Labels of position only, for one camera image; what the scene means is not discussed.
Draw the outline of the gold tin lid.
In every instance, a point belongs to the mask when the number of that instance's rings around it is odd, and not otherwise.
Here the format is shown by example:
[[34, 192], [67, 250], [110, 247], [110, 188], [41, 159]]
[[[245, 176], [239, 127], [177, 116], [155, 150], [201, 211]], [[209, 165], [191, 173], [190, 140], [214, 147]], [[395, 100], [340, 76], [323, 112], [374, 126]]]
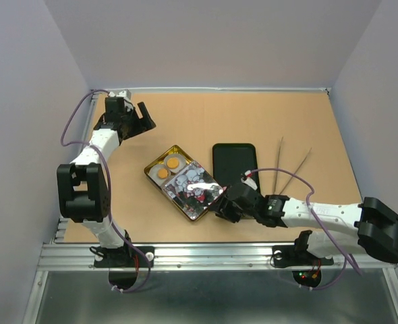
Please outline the gold tin lid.
[[224, 188], [192, 161], [162, 186], [167, 198], [190, 220], [197, 221], [223, 194]]

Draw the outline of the round tan biscuit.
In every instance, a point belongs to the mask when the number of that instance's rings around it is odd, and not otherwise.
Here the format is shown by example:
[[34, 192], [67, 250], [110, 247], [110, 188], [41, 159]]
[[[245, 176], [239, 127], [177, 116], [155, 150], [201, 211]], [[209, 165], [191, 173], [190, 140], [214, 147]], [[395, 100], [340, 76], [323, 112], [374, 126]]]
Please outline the round tan biscuit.
[[167, 159], [166, 165], [169, 169], [176, 169], [179, 167], [179, 159], [177, 157], [170, 157]]

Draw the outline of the gold cookie tin base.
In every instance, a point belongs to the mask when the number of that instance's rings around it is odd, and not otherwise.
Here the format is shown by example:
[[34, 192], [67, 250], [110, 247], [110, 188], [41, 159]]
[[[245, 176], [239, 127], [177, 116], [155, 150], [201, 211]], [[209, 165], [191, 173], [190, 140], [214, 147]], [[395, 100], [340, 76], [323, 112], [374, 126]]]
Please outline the gold cookie tin base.
[[157, 188], [161, 188], [192, 161], [193, 158], [180, 146], [173, 145], [147, 165], [144, 174]]

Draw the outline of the orange shell cookie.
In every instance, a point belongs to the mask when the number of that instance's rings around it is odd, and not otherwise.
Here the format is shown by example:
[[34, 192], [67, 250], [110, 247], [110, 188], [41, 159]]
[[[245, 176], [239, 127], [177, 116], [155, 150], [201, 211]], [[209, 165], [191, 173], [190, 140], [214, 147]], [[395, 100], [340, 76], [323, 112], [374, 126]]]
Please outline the orange shell cookie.
[[171, 172], [165, 168], [160, 168], [157, 171], [157, 175], [158, 175], [159, 179], [162, 179], [162, 180], [167, 179], [170, 176], [170, 174], [171, 174]]

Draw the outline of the metal tongs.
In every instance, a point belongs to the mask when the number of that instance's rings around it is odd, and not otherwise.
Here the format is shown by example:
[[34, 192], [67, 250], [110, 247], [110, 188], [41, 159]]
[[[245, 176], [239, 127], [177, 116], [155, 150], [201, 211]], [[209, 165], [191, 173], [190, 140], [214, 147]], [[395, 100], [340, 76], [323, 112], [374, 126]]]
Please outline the metal tongs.
[[278, 191], [278, 181], [279, 181], [279, 175], [281, 173], [285, 174], [285, 172], [282, 172], [282, 169], [285, 169], [282, 164], [281, 164], [281, 156], [282, 156], [282, 152], [283, 152], [283, 144], [284, 144], [284, 137], [282, 136], [280, 141], [279, 141], [279, 145], [277, 147], [277, 156], [276, 156], [276, 165], [275, 167], [277, 168], [277, 171], [275, 172], [275, 177], [274, 177], [274, 182], [273, 182], [273, 194], [278, 194], [278, 195], [282, 195], [284, 193], [284, 191], [286, 191], [286, 189], [288, 188], [288, 186], [290, 185], [290, 183], [292, 182], [292, 180], [294, 179], [294, 175], [298, 175], [300, 170], [302, 169], [302, 167], [305, 165], [306, 161], [308, 160], [308, 158], [311, 155], [312, 152], [312, 147], [308, 150], [308, 152], [306, 153], [305, 157], [301, 160], [301, 162], [299, 163], [299, 165], [295, 168], [294, 171], [289, 171], [287, 168], [286, 170], [288, 171], [288, 176], [289, 179], [286, 181], [285, 185], [283, 186], [283, 188]]

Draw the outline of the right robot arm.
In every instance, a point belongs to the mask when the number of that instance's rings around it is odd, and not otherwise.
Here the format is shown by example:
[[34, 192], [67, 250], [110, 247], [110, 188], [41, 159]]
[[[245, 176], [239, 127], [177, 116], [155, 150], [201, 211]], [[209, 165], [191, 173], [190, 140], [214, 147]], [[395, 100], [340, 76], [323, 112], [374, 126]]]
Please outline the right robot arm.
[[263, 196], [238, 183], [226, 189], [210, 209], [232, 223], [251, 217], [271, 228], [302, 227], [293, 247], [301, 263], [336, 254], [367, 254], [385, 263], [398, 263], [398, 214], [377, 198], [330, 205], [285, 195]]

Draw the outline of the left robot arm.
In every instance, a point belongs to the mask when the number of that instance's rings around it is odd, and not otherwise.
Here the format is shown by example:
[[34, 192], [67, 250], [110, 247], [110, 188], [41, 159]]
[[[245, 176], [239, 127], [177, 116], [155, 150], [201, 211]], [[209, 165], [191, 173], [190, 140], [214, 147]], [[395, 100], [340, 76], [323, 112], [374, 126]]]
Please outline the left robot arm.
[[143, 102], [137, 105], [125, 97], [109, 94], [105, 112], [93, 127], [90, 140], [65, 141], [61, 145], [83, 146], [79, 155], [57, 168], [57, 188], [61, 216], [87, 228], [101, 248], [110, 250], [110, 258], [119, 266], [133, 259], [133, 245], [111, 214], [111, 177], [107, 164], [122, 142], [156, 128]]

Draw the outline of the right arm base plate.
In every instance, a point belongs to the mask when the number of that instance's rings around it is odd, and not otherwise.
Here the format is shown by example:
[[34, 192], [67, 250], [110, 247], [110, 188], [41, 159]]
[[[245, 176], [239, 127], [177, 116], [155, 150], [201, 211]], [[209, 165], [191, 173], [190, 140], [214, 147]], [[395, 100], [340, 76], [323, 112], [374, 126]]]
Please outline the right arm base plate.
[[294, 245], [279, 245], [273, 248], [270, 264], [276, 268], [308, 267], [308, 266], [331, 266], [334, 265], [333, 258], [318, 258], [304, 250], [297, 251]]

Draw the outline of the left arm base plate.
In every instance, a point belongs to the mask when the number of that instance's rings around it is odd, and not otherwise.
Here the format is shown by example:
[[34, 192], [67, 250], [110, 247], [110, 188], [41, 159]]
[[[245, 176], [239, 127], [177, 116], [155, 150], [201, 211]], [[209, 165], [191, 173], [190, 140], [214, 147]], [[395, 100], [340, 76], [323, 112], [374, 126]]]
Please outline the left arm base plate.
[[133, 268], [137, 265], [146, 267], [144, 258], [127, 245], [115, 249], [91, 246], [89, 251], [94, 255], [96, 268]]

